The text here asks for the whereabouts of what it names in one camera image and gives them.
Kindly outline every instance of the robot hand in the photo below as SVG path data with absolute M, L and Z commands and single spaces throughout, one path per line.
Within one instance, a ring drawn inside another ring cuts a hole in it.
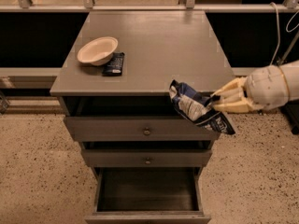
M 299 61 L 256 69 L 247 77 L 235 78 L 214 95 L 220 96 L 214 109 L 230 113 L 270 110 L 299 100 Z

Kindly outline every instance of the white bowl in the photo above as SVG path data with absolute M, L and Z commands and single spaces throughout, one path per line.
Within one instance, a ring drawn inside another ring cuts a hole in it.
M 117 46 L 118 40 L 113 37 L 97 38 L 81 48 L 77 58 L 81 63 L 102 65 L 111 60 Z

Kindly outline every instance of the cable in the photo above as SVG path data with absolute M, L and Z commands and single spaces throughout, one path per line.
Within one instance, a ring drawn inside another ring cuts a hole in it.
M 280 26 L 279 26 L 279 14 L 278 14 L 278 7 L 275 3 L 270 3 L 270 5 L 275 9 L 276 13 L 277 13 L 277 28 L 278 28 L 278 45 L 277 45 L 277 48 L 274 52 L 274 55 L 272 57 L 272 60 L 271 60 L 271 63 L 270 65 L 273 63 L 275 57 L 277 56 L 277 53 L 278 53 L 278 49 L 279 49 L 279 46 L 280 46 Z
M 294 28 L 292 28 L 291 30 L 289 30 L 289 25 L 290 25 L 291 21 L 293 20 L 293 18 L 294 18 L 298 13 L 299 13 L 299 10 L 297 10 L 296 13 L 293 14 L 292 17 L 291 17 L 290 20 L 289 20 L 289 22 L 288 22 L 288 24 L 287 24 L 287 26 L 286 26 L 286 31 L 287 31 L 288 33 L 291 33 L 292 31 L 296 30 L 297 27 L 299 26 L 299 22 L 298 22 L 298 24 L 297 24 Z

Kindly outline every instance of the speckled floor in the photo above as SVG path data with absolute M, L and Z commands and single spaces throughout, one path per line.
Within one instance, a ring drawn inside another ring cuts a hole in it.
M 0 223 L 81 224 L 96 180 L 57 110 L 0 116 Z M 199 181 L 209 224 L 299 223 L 299 136 L 279 111 L 230 115 Z

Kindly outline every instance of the closed drawer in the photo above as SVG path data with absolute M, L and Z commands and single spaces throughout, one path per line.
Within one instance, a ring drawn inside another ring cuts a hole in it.
M 75 141 L 216 140 L 218 133 L 181 117 L 66 117 Z
M 193 168 L 106 168 L 87 223 L 206 224 Z
M 211 150 L 200 141 L 92 142 L 82 157 L 90 167 L 204 167 Z

